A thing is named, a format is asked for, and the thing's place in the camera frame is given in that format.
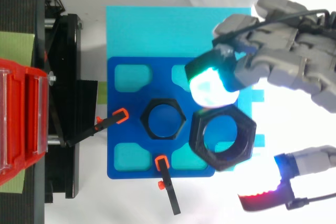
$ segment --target orange clip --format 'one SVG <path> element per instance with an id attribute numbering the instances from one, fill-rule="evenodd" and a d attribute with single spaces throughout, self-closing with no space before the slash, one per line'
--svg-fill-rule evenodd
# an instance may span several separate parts
<path id="1" fill-rule="evenodd" d="M 160 156 L 157 156 L 157 157 L 155 158 L 156 169 L 157 169 L 158 171 L 160 171 L 160 167 L 159 167 L 159 160 L 160 160 L 160 159 L 164 159 L 164 160 L 166 161 L 166 166 L 167 166 L 167 168 L 169 168 L 169 162 L 168 162 L 168 158 L 167 158 L 167 156 L 166 156 L 166 155 L 160 155 Z"/>
<path id="2" fill-rule="evenodd" d="M 97 117 L 97 124 L 101 123 L 103 121 L 102 118 L 100 118 L 99 116 Z"/>
<path id="3" fill-rule="evenodd" d="M 164 182 L 163 181 L 159 181 L 157 184 L 158 184 L 160 190 L 163 190 L 164 188 L 166 188 L 164 186 Z"/>
<path id="4" fill-rule="evenodd" d="M 103 121 L 103 119 L 98 116 L 97 117 L 97 123 L 101 123 L 102 121 Z"/>
<path id="5" fill-rule="evenodd" d="M 122 122 L 124 122 L 124 121 L 126 121 L 130 116 L 129 116 L 129 114 L 128 114 L 128 111 L 126 110 L 126 109 L 124 109 L 124 108 L 121 108 L 121 109 L 119 109 L 119 110 L 117 110 L 117 111 L 114 111 L 113 113 L 112 113 L 112 115 L 115 115 L 115 114 L 118 114 L 118 113 L 120 113 L 120 112 L 124 112 L 124 114 L 125 114 L 125 118 L 123 118 L 123 119 L 121 119 L 121 120 L 119 120 L 118 122 L 117 122 L 117 124 L 121 124 Z"/>

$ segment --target black hex nut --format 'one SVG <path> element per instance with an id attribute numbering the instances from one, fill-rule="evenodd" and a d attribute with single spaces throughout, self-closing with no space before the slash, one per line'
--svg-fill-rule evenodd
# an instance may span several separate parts
<path id="1" fill-rule="evenodd" d="M 229 149 L 215 153 L 205 147 L 204 133 L 211 119 L 220 115 L 229 115 L 235 120 L 237 137 Z M 222 171 L 251 158 L 256 128 L 257 124 L 233 104 L 218 109 L 199 110 L 193 114 L 189 146 L 207 164 Z"/>
<path id="2" fill-rule="evenodd" d="M 180 124 L 180 127 L 178 128 L 178 130 L 171 136 L 165 136 L 165 137 L 161 137 L 161 136 L 157 136 L 156 134 L 154 134 L 150 127 L 149 127 L 149 115 L 151 113 L 151 111 L 156 107 L 156 106 L 159 106 L 159 105 L 169 105 L 173 108 L 175 108 L 180 117 L 181 117 L 181 124 Z M 142 123 L 142 125 L 144 126 L 148 136 L 151 138 L 151 139 L 154 139 L 154 140 L 174 140 L 177 135 L 179 134 L 179 132 L 181 131 L 185 121 L 186 121 L 186 117 L 185 115 L 183 114 L 183 111 L 179 105 L 179 103 L 175 100 L 175 99 L 170 99 L 170 98 L 155 98 L 155 99 L 152 99 L 147 107 L 144 109 L 142 115 L 140 116 L 140 121 Z"/>

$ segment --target gray mechanical finger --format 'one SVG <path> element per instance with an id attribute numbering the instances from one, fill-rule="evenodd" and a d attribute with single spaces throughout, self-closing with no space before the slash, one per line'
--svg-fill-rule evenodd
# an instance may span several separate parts
<path id="1" fill-rule="evenodd" d="M 293 14 L 307 10 L 305 6 L 289 0 L 258 0 L 255 8 L 258 15 L 263 18 L 272 16 L 274 12 L 282 14 Z M 315 23 L 317 22 L 316 15 L 311 15 L 309 18 Z"/>

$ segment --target black bracket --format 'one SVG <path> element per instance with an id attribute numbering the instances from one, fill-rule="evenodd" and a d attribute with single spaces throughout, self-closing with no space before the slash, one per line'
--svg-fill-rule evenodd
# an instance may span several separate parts
<path id="1" fill-rule="evenodd" d="M 173 209 L 174 215 L 178 215 L 181 213 L 180 207 L 177 202 L 177 197 L 175 194 L 175 190 L 173 187 L 173 183 L 170 177 L 170 173 L 168 171 L 169 163 L 166 157 L 159 156 L 155 159 L 157 162 L 157 169 L 161 172 L 163 181 L 159 181 L 159 188 L 166 189 L 169 197 L 170 204 Z"/>
<path id="2" fill-rule="evenodd" d="M 83 141 L 84 139 L 87 139 L 90 136 L 93 136 L 97 132 L 100 132 L 104 129 L 107 129 L 109 126 L 115 124 L 115 123 L 121 123 L 128 119 L 128 112 L 125 109 L 121 109 L 116 111 L 117 113 L 113 113 L 113 115 L 109 118 L 106 118 L 104 120 L 97 117 L 97 124 L 93 127 L 90 127 L 86 129 L 85 131 L 79 133 L 75 137 L 69 139 L 66 141 L 66 144 L 69 147 L 73 147 L 74 145 L 78 144 L 79 142 Z"/>

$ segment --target hexagonal nut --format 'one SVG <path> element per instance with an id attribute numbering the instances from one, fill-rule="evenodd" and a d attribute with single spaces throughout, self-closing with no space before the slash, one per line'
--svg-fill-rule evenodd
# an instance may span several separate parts
<path id="1" fill-rule="evenodd" d="M 237 137 L 230 148 L 215 153 L 205 147 L 204 133 L 207 124 L 220 115 L 228 115 L 235 120 Z M 189 146 L 207 164 L 222 171 L 251 158 L 256 128 L 257 124 L 233 104 L 218 109 L 200 110 L 193 114 Z"/>
<path id="2" fill-rule="evenodd" d="M 180 127 L 178 128 L 178 130 L 171 136 L 165 136 L 165 137 L 161 137 L 161 136 L 157 136 L 156 134 L 154 134 L 152 132 L 152 130 L 149 127 L 149 116 L 151 111 L 159 105 L 169 105 L 171 107 L 173 107 L 174 109 L 177 110 L 177 112 L 179 113 L 180 117 L 181 117 L 181 124 Z M 152 99 L 147 107 L 144 109 L 142 115 L 140 116 L 140 121 L 143 125 L 143 127 L 145 128 L 148 136 L 153 139 L 153 140 L 174 140 L 176 139 L 176 137 L 178 136 L 179 132 L 181 131 L 185 121 L 186 121 L 186 117 L 179 105 L 179 103 L 175 100 L 175 99 L 170 99 L 170 98 L 156 98 L 156 99 Z"/>

